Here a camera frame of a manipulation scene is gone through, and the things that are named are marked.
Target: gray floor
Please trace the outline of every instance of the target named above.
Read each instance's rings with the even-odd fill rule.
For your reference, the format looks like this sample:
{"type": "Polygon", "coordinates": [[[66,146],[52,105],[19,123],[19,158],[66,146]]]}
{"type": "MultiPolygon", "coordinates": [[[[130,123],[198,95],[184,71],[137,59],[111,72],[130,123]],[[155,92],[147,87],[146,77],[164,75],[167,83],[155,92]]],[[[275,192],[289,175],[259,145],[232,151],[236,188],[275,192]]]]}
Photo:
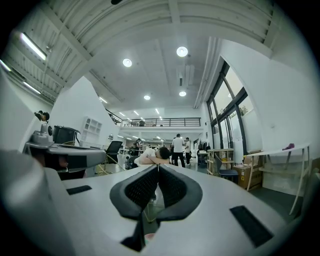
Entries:
{"type": "MultiPolygon", "coordinates": [[[[125,167],[125,161],[126,156],[125,155],[118,155],[118,163],[123,168],[125,167]]],[[[111,173],[117,173],[123,171],[122,168],[117,164],[108,164],[106,170],[111,173]]],[[[197,159],[191,158],[190,165],[186,166],[186,168],[190,170],[194,170],[195,172],[200,172],[203,174],[207,174],[207,167],[206,166],[198,166],[197,159]]],[[[89,168],[86,170],[86,177],[94,177],[97,174],[95,172],[100,171],[99,168],[96,166],[94,168],[89,168]]],[[[295,216],[297,215],[298,211],[297,209],[300,208],[302,204],[302,197],[298,199],[296,210],[292,215],[289,215],[290,209],[292,207],[292,204],[295,200],[295,196],[290,194],[285,194],[281,192],[277,192],[274,190],[270,190],[267,188],[257,188],[252,191],[250,191],[252,195],[259,198],[266,204],[268,204],[270,207],[272,207],[275,211],[277,211],[283,219],[289,223],[291,222],[295,216]]],[[[158,229],[158,225],[155,221],[148,222],[153,220],[155,216],[157,215],[157,212],[164,209],[164,201],[163,201],[163,195],[161,193],[161,190],[159,187],[157,187],[156,191],[156,200],[151,201],[149,205],[145,208],[144,214],[143,214],[143,229],[144,234],[150,234],[155,233],[158,229]]]]}

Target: white t-shirt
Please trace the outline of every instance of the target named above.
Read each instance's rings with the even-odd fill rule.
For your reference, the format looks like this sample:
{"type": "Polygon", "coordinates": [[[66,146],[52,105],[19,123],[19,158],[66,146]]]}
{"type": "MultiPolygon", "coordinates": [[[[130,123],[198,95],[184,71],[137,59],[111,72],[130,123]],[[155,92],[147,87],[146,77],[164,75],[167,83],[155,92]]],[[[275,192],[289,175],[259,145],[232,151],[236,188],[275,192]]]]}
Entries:
{"type": "Polygon", "coordinates": [[[187,141],[185,146],[188,147],[188,148],[185,149],[185,152],[186,153],[190,153],[190,141],[187,141]]]}
{"type": "Polygon", "coordinates": [[[182,153],[182,145],[185,144],[184,140],[180,137],[173,139],[172,144],[174,146],[173,152],[182,153]]]}
{"type": "Polygon", "coordinates": [[[139,157],[137,157],[135,160],[134,160],[134,163],[137,165],[137,166],[141,166],[141,163],[140,163],[140,160],[142,158],[146,158],[147,156],[150,156],[150,157],[155,157],[156,156],[156,151],[152,148],[147,148],[139,157]]]}

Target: cardboard box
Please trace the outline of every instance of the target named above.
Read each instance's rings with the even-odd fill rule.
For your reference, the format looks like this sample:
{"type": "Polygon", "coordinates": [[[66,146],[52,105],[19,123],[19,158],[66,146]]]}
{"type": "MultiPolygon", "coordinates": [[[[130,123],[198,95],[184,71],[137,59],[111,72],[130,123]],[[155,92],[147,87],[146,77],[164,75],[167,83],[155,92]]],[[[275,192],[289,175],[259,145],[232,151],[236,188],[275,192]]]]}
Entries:
{"type": "MultiPolygon", "coordinates": [[[[238,185],[243,188],[247,189],[249,178],[250,178],[250,166],[243,166],[243,165],[236,165],[232,168],[238,172],[238,185]]],[[[262,184],[263,172],[262,171],[255,171],[252,173],[250,188],[256,187],[259,184],[262,184]]]]}

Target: black hair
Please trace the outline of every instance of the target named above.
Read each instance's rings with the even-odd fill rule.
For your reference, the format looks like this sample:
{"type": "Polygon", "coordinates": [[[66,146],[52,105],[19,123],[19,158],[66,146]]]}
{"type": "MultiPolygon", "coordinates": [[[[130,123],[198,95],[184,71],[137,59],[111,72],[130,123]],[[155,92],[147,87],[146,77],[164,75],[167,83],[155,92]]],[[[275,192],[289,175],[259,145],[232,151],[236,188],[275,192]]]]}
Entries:
{"type": "Polygon", "coordinates": [[[162,159],[169,159],[170,151],[165,146],[159,148],[159,153],[162,159]]]}
{"type": "Polygon", "coordinates": [[[44,112],[42,115],[43,115],[43,116],[45,116],[45,120],[46,120],[46,121],[48,121],[48,120],[49,120],[50,115],[49,115],[49,113],[48,113],[48,112],[44,112]]]}

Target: ceiling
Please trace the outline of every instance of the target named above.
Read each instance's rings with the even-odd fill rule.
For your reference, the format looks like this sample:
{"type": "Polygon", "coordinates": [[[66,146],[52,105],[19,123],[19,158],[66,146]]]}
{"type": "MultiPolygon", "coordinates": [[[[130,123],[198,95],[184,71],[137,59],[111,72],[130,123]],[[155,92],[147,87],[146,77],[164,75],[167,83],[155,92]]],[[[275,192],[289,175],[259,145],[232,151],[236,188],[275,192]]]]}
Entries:
{"type": "Polygon", "coordinates": [[[268,56],[278,32],[275,14],[273,4],[261,0],[47,0],[12,33],[1,59],[14,71],[9,76],[19,74],[51,104],[63,87],[86,76],[113,112],[191,107],[212,82],[213,40],[268,56]],[[22,32],[46,61],[19,40],[22,32]],[[189,55],[178,57],[179,46],[189,55]],[[131,67],[122,64],[125,58],[131,67]]]}

